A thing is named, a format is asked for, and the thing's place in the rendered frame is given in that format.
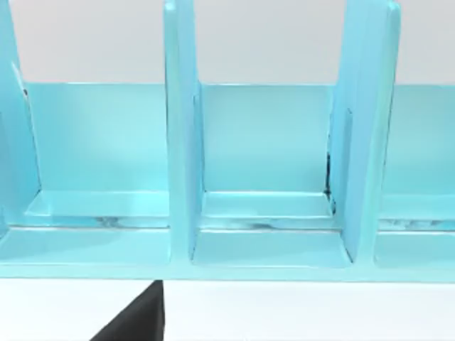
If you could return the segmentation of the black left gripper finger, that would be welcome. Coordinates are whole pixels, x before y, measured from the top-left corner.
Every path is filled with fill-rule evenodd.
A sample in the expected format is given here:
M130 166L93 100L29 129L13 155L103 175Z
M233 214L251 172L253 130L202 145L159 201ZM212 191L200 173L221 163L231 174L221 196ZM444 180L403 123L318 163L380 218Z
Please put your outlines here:
M164 341L164 283L153 281L90 341Z

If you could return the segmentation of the light blue rack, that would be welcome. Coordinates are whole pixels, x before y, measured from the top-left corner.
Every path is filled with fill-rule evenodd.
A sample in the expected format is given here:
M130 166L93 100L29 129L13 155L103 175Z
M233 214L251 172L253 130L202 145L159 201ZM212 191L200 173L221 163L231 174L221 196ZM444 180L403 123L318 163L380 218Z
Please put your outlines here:
M164 0L151 82L27 82L0 0L0 278L455 283L455 85L395 82L347 0L334 84L202 82Z

